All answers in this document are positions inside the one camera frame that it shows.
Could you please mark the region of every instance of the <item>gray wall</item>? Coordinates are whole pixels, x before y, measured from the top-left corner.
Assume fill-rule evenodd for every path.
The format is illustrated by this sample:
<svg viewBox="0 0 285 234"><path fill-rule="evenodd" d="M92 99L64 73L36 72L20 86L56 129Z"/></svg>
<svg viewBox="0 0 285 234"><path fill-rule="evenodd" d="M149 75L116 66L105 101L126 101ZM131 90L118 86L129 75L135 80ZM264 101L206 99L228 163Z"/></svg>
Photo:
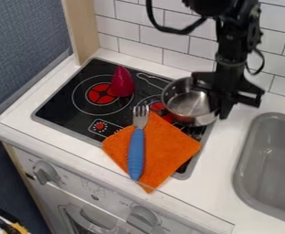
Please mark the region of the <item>gray wall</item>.
<svg viewBox="0 0 285 234"><path fill-rule="evenodd" d="M60 0L0 0L0 103L68 48Z"/></svg>

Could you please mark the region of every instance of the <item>black stovetop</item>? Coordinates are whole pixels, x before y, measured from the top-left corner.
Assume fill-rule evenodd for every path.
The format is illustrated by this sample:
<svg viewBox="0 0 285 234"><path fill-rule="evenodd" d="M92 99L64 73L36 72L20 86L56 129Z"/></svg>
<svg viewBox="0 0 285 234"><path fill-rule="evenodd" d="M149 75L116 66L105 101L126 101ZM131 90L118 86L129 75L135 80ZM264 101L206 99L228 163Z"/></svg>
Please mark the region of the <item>black stovetop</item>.
<svg viewBox="0 0 285 234"><path fill-rule="evenodd" d="M93 59L57 91L35 113L36 120L86 142L100 145L108 136L132 124L132 108L150 105L168 122L200 140L205 127L186 128L174 123L161 103L163 88L171 82L143 71L127 68L132 74L135 93L118 98L110 93L111 79L118 65ZM185 164L178 172L183 173Z"/></svg>

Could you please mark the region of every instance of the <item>sink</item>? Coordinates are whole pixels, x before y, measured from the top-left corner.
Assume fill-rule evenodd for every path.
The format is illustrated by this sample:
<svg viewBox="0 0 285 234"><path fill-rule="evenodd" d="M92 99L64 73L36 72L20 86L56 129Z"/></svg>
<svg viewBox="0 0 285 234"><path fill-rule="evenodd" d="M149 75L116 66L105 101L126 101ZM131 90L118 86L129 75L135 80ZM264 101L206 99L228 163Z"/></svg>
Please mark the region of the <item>sink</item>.
<svg viewBox="0 0 285 234"><path fill-rule="evenodd" d="M285 114L266 113L253 121L233 185L247 205L285 221Z"/></svg>

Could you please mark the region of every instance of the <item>orange towel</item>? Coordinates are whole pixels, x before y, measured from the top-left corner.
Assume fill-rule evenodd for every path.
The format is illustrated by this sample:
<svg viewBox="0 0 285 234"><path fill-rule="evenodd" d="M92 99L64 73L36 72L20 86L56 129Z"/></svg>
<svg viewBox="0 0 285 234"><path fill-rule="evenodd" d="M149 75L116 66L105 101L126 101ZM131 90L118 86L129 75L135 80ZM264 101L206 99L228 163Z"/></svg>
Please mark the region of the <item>orange towel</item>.
<svg viewBox="0 0 285 234"><path fill-rule="evenodd" d="M127 152L133 126L126 127L103 142L103 150L127 173ZM201 144L151 112L145 132L145 164L139 180L153 192L167 177L200 149Z"/></svg>

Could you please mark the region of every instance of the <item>silver pot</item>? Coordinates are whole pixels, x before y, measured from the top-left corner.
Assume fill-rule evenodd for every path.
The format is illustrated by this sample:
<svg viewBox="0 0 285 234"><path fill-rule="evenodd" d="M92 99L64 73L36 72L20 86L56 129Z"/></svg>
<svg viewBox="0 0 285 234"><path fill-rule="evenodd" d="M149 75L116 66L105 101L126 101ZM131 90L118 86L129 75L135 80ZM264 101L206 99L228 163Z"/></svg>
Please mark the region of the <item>silver pot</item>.
<svg viewBox="0 0 285 234"><path fill-rule="evenodd" d="M175 119L185 125L203 126L214 122L218 109L205 90L196 87L193 78L173 81L165 87L162 102Z"/></svg>

